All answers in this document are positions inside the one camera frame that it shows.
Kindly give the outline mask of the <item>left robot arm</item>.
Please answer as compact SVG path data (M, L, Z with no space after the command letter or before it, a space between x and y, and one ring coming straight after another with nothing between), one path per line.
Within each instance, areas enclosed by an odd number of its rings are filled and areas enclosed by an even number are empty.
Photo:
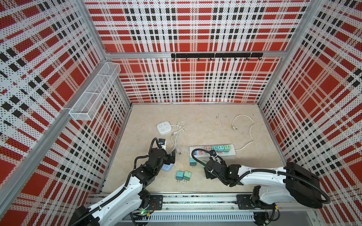
M72 215L70 226L114 226L126 215L150 202L150 185L164 165L175 163L176 150L166 152L164 139L153 138L146 155L135 158L133 170L125 183L96 204L86 208L81 206Z

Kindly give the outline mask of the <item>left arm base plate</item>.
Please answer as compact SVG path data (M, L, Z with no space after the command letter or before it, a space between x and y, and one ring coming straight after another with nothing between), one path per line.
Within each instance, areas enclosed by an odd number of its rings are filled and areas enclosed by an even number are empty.
M142 201L140 208L149 211L160 211L163 207L163 198L163 195L150 195Z

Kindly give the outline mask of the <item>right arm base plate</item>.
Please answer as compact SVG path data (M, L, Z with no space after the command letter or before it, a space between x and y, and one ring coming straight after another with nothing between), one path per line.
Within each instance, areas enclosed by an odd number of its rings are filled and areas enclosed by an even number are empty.
M272 210L272 204L265 204L253 195L236 195L239 210Z

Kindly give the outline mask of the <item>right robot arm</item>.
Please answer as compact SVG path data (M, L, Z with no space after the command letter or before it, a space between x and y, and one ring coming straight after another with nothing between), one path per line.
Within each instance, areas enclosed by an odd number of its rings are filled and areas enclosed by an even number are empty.
M296 163L287 163L278 168L252 168L240 164L227 165L215 150L201 151L209 158L207 163L198 156L200 148L189 155L203 165L207 179L218 179L228 187L254 185L252 204L257 208L279 202L297 202L303 206L320 209L331 203L331 198L321 189L317 175Z

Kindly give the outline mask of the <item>long white power strip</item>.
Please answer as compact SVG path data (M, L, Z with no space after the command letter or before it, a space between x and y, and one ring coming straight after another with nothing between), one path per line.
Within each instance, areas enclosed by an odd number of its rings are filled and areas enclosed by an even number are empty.
M221 157L224 156L235 156L236 155L236 151L234 148L233 144L222 144L222 145L203 145L203 146L190 146L189 147L189 155L191 155L192 151L194 151L195 149L199 149L198 151L196 151L193 155L197 158L206 158L209 157L210 154L205 152L205 146L224 146L224 145L231 145L231 150L230 152L226 153L226 152L216 152L216 154L218 154Z

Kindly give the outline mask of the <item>teal plug adapter front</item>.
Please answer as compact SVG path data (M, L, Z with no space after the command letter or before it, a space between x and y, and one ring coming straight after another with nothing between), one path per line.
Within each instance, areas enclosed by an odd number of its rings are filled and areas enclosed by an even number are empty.
M211 149L214 150L215 152L218 152L218 146L212 146Z

